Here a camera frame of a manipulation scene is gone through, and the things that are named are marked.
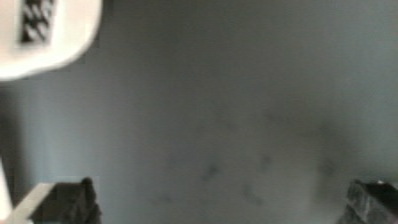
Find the gray surface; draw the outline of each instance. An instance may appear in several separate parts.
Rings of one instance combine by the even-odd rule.
[[[14,82],[21,177],[94,177],[103,223],[334,223],[396,180],[398,2],[113,1],[99,41]]]

